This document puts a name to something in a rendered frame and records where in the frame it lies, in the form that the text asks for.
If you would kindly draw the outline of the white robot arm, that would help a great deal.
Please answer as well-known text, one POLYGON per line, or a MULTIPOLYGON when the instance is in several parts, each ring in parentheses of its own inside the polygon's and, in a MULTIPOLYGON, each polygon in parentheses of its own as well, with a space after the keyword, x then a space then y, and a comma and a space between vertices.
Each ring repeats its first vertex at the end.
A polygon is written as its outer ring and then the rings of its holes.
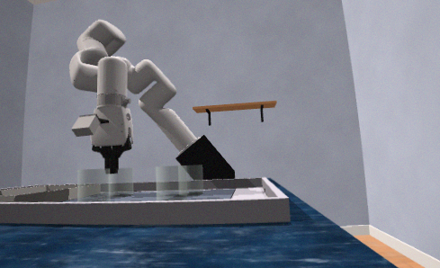
MULTIPOLYGON (((134 67, 126 58, 112 56, 125 41, 115 26, 103 20, 95 21, 77 40, 79 52, 69 65, 72 85, 78 90, 97 93, 97 106, 127 107, 131 103, 127 89, 139 94, 157 81, 139 98, 139 107, 165 133, 180 155, 200 137, 196 138, 173 110, 163 108, 176 95, 176 89, 153 62, 144 59, 134 67)), ((79 116, 72 131, 77 137, 94 135, 99 124, 109 123, 99 119, 97 114, 79 116)))

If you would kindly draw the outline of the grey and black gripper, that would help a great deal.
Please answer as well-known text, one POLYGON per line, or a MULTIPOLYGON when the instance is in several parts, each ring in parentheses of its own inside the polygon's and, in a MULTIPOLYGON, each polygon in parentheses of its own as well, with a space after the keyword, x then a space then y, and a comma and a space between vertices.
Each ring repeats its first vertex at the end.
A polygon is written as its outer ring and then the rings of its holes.
POLYGON ((117 174, 121 154, 133 144, 130 109, 119 104, 101 104, 94 109, 95 113, 109 123, 100 124, 91 135, 92 150, 103 156, 104 168, 110 168, 110 174, 117 174))

